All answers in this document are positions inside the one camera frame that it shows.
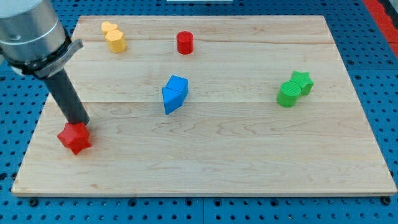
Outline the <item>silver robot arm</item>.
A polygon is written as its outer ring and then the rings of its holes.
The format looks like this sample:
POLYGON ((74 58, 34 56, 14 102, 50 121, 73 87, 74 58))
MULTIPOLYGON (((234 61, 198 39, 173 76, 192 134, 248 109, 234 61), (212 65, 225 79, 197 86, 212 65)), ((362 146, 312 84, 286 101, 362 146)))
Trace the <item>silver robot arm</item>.
POLYGON ((51 77, 82 47, 49 0, 1 0, 1 55, 24 75, 51 77))

